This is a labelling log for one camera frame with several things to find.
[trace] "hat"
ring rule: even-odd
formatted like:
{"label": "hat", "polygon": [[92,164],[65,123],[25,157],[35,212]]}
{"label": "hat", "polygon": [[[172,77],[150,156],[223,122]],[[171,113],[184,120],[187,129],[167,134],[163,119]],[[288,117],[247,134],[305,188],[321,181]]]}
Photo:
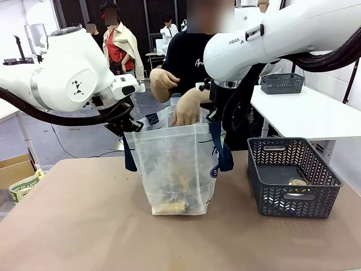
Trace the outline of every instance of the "hat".
{"label": "hat", "polygon": [[100,9],[105,12],[105,9],[106,8],[116,8],[117,9],[117,13],[118,13],[118,5],[115,4],[114,2],[112,1],[106,1],[101,7]]}

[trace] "black wall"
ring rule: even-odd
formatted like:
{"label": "black wall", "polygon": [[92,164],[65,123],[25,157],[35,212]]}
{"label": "black wall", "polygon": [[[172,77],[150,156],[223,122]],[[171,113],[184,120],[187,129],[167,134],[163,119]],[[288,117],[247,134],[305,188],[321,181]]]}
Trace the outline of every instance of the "black wall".
{"label": "black wall", "polygon": [[177,0],[178,9],[178,30],[181,30],[181,24],[187,18],[187,0]]}
{"label": "black wall", "polygon": [[[107,27],[101,19],[101,5],[105,0],[85,0],[89,19],[93,21],[101,35],[105,33]],[[138,41],[138,50],[142,57],[143,64],[147,67],[146,53],[149,53],[148,31],[146,23],[146,11],[143,0],[117,0],[120,8],[121,21],[136,36]],[[172,14],[173,23],[175,24],[175,7],[174,0],[146,0],[148,10],[149,32],[159,33],[164,27],[163,15]],[[79,0],[61,0],[61,7],[68,27],[72,24],[81,23],[85,26],[87,23],[83,20]],[[187,0],[177,0],[178,9],[178,29],[181,28],[183,19],[187,17]]]}
{"label": "black wall", "polygon": [[138,51],[144,67],[147,66],[146,53],[149,52],[146,12],[143,0],[117,0],[121,21],[130,29],[138,41]]}
{"label": "black wall", "polygon": [[88,9],[89,19],[96,24],[96,27],[101,35],[107,31],[107,27],[104,25],[102,20],[102,11],[100,7],[105,2],[105,0],[85,0],[86,7]]}
{"label": "black wall", "polygon": [[82,24],[83,26],[85,26],[79,1],[61,0],[60,3],[63,9],[63,14],[67,27],[71,27],[72,24]]}

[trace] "black t-shirt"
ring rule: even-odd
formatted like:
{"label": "black t-shirt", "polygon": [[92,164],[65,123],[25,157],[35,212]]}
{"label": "black t-shirt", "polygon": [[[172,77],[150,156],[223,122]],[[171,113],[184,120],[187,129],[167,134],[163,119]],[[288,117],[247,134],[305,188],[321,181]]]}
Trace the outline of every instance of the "black t-shirt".
{"label": "black t-shirt", "polygon": [[[212,38],[207,34],[188,34],[187,31],[176,34],[170,41],[168,53],[162,69],[180,79],[178,87],[172,89],[174,93],[182,95],[209,78],[203,62],[205,46]],[[202,104],[206,109],[213,109],[213,103]],[[250,138],[247,118],[238,132],[227,132],[226,142],[232,151],[247,150],[247,139]]]}
{"label": "black t-shirt", "polygon": [[176,34],[168,46],[167,57],[162,69],[180,79],[174,93],[182,95],[209,78],[203,62],[205,46],[212,38],[207,34],[188,34],[187,31]]}

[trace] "human hand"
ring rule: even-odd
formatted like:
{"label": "human hand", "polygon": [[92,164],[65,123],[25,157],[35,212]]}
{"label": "human hand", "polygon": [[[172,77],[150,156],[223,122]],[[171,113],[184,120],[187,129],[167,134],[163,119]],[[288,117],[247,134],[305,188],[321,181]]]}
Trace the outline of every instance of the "human hand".
{"label": "human hand", "polygon": [[174,110],[173,126],[191,125],[198,121],[201,104],[198,93],[199,91],[194,88],[179,99]]}
{"label": "human hand", "polygon": [[178,86],[179,78],[176,78],[170,72],[164,69],[153,69],[150,75],[151,85],[153,88],[172,89]]}
{"label": "human hand", "polygon": [[123,74],[126,75],[126,68],[125,68],[125,64],[122,63],[122,70],[123,70]]}

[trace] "cardboard box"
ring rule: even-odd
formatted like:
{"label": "cardboard box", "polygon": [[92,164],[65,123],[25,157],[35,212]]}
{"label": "cardboard box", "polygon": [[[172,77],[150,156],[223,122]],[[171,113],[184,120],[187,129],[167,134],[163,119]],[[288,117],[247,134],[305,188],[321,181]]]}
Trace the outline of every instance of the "cardboard box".
{"label": "cardboard box", "polygon": [[0,190],[35,174],[36,168],[30,154],[0,161]]}
{"label": "cardboard box", "polygon": [[33,176],[25,178],[9,187],[13,200],[18,203],[34,186],[44,177],[41,169],[38,169]]}

